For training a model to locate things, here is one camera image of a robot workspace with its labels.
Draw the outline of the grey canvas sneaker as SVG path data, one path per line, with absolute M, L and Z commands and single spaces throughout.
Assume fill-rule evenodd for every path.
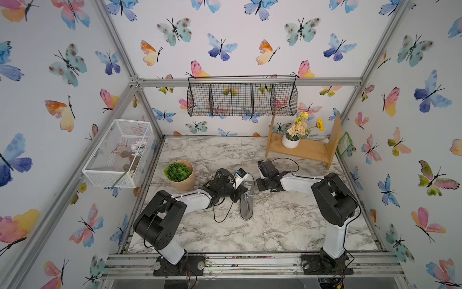
M 240 197 L 241 204 L 241 218 L 244 220 L 250 220 L 253 217 L 253 204 L 255 195 L 255 178 L 252 174 L 248 173 L 240 187 L 244 190 L 244 193 Z

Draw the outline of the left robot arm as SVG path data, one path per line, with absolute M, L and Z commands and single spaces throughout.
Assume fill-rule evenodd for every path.
M 176 266 L 186 255 L 186 250 L 174 238 L 183 217 L 199 210 L 214 210 L 226 198 L 236 203 L 247 191 L 242 183 L 248 177 L 242 168 L 234 174 L 221 168 L 212 180 L 192 193 L 172 195 L 161 190 L 143 209 L 132 228 L 145 247 L 154 248 L 163 259 Z

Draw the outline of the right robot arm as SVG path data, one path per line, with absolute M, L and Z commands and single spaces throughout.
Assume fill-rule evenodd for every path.
M 335 173 L 323 177 L 296 175 L 290 171 L 278 171 L 270 160 L 257 164 L 260 178 L 256 180 L 259 191 L 296 191 L 315 197 L 318 209 L 327 222 L 323 253 L 332 260 L 345 254 L 347 228 L 353 221 L 358 203 L 350 189 Z

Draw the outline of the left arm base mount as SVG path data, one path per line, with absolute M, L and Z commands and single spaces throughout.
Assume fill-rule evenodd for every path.
M 203 276 L 206 257 L 203 255 L 185 254 L 178 264 L 172 264 L 163 256 L 159 256 L 154 264 L 153 276 Z

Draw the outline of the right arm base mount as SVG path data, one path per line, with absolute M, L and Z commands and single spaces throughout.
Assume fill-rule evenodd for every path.
M 315 255 L 302 255 L 301 265 L 305 275 L 352 275 L 353 269 L 347 267 L 349 260 L 346 252 L 334 259 L 321 249 Z

